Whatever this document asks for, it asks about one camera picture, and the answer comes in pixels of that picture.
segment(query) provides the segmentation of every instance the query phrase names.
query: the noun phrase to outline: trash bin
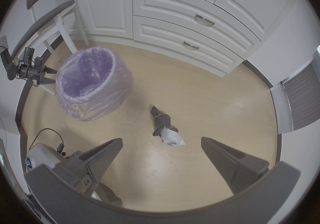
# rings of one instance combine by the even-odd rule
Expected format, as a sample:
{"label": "trash bin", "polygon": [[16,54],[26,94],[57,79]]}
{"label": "trash bin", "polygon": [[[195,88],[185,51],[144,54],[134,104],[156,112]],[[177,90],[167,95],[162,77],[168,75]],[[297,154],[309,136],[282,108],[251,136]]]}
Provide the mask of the trash bin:
{"label": "trash bin", "polygon": [[131,72],[116,51],[97,46],[71,55],[55,80],[59,106],[77,120],[91,121],[118,108]]}

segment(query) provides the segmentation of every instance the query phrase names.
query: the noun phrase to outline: drawer handle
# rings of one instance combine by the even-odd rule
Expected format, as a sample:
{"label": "drawer handle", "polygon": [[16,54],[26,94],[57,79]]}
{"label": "drawer handle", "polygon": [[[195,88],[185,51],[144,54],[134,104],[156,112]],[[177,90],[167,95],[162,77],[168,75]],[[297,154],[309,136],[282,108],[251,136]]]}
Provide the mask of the drawer handle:
{"label": "drawer handle", "polygon": [[206,19],[206,18],[204,18],[204,17],[202,17],[202,16],[200,16],[198,14],[195,15],[195,18],[201,19],[202,21],[209,23],[210,26],[213,26],[215,24],[213,21],[210,21],[210,20],[208,20],[208,19]]}
{"label": "drawer handle", "polygon": [[186,41],[184,41],[183,44],[184,44],[185,46],[191,47],[191,48],[194,49],[194,50],[198,50],[198,49],[200,48],[199,46],[191,45],[191,44],[187,43]]}

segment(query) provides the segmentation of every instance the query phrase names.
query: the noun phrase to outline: wooden floor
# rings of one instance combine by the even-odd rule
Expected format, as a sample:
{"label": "wooden floor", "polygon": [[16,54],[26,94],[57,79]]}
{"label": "wooden floor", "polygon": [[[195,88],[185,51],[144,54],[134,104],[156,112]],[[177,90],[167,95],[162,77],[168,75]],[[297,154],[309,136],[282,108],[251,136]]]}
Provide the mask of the wooden floor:
{"label": "wooden floor", "polygon": [[[85,48],[75,41],[78,49]],[[28,147],[36,134],[49,127],[58,131],[67,155],[86,151],[113,138],[123,148],[102,178],[122,199],[123,207],[141,211],[170,212],[207,206],[233,194],[201,149],[202,136],[275,164],[277,126],[270,91],[244,65],[220,78],[182,61],[128,46],[90,42],[117,51],[132,72],[132,87],[113,113],[91,122],[68,116],[56,96],[32,86],[22,125]],[[62,42],[58,69],[71,55]],[[185,146],[166,146],[153,137],[151,107],[171,116]],[[44,131],[37,142],[57,148],[55,133]]]}

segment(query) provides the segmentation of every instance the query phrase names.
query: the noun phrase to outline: white wall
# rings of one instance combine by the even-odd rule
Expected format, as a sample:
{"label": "white wall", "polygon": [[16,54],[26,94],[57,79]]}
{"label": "white wall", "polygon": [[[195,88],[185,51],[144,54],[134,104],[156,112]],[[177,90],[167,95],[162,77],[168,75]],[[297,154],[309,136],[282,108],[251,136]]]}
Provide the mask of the white wall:
{"label": "white wall", "polygon": [[319,45],[319,19],[308,0],[297,0],[285,20],[248,61],[276,85],[306,63]]}
{"label": "white wall", "polygon": [[[40,0],[34,6],[37,18],[52,10],[55,6],[56,3],[54,0]],[[0,29],[0,37],[4,35],[7,37],[10,53],[31,24],[30,14],[26,7],[26,0],[15,0],[2,22]],[[49,43],[52,43],[56,37],[57,35],[51,37],[48,40]],[[41,44],[36,48],[34,57],[41,56],[45,50],[45,46]],[[6,70],[2,64],[0,65],[0,78],[0,117],[7,134],[6,153],[19,184],[22,189],[28,193],[27,185],[23,178],[20,159],[20,135],[15,124],[15,114],[25,81],[18,79],[9,81]],[[0,134],[3,133],[4,131],[0,127]]]}
{"label": "white wall", "polygon": [[269,224],[278,223],[300,201],[310,183],[318,174],[320,166],[320,119],[314,123],[286,134],[282,134],[280,160],[301,171],[297,185],[287,201],[270,220]]}

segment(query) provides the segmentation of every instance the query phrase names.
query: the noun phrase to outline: gray gripper base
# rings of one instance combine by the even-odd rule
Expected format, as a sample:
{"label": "gray gripper base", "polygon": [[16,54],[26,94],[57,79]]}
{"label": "gray gripper base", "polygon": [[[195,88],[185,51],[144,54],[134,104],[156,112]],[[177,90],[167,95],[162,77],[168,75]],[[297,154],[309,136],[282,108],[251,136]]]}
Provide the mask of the gray gripper base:
{"label": "gray gripper base", "polygon": [[269,169],[269,162],[211,138],[202,137],[201,147],[233,194],[246,189]]}
{"label": "gray gripper base", "polygon": [[91,196],[122,146],[121,138],[112,139],[57,163],[53,171],[76,190]]}

